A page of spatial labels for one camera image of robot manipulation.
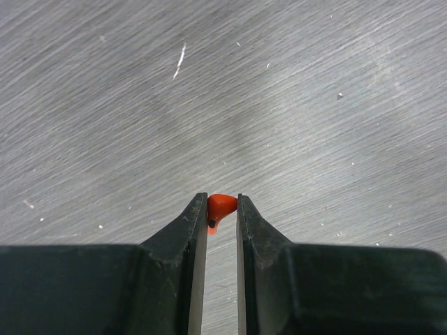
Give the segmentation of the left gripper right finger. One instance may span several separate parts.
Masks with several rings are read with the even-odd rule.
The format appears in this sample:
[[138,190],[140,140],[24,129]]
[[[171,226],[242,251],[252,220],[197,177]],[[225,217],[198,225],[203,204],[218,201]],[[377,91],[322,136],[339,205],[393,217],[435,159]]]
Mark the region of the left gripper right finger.
[[240,334],[445,334],[446,260],[294,243],[239,195],[237,307]]

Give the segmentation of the orange earbud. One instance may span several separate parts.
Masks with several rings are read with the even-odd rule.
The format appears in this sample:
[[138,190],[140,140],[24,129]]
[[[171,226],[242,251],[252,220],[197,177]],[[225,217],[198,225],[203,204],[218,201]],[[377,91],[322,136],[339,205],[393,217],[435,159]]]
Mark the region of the orange earbud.
[[217,233],[219,223],[237,210],[237,198],[225,194],[213,194],[207,199],[207,232]]

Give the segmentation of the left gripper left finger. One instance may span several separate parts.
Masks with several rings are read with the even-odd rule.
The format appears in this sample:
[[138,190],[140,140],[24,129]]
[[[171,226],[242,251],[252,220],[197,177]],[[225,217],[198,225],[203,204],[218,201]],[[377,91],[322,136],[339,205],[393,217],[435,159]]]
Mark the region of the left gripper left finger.
[[141,244],[1,247],[2,334],[199,334],[207,194]]

